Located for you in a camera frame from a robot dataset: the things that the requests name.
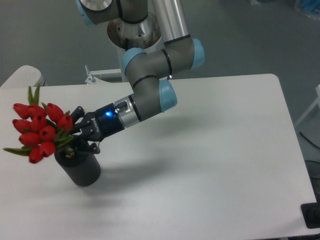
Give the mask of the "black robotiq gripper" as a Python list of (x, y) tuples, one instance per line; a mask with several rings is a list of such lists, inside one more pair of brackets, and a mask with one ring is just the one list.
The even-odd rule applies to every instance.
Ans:
[(78, 106), (70, 116), (74, 125), (72, 133), (80, 132), (71, 141), (71, 148), (76, 154), (99, 154), (101, 150), (96, 142), (125, 129), (115, 106), (104, 106), (87, 113)]

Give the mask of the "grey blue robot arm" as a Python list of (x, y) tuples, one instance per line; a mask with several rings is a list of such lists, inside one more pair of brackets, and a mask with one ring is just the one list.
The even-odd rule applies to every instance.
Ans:
[(77, 109), (70, 144), (76, 153), (98, 154), (98, 143), (174, 106), (178, 100), (169, 76), (200, 66), (202, 43), (190, 36), (183, 3), (155, 0), (153, 25), (145, 0), (79, 0), (78, 10), (88, 25), (118, 21), (117, 37), (125, 52), (121, 72), (132, 94), (94, 112)]

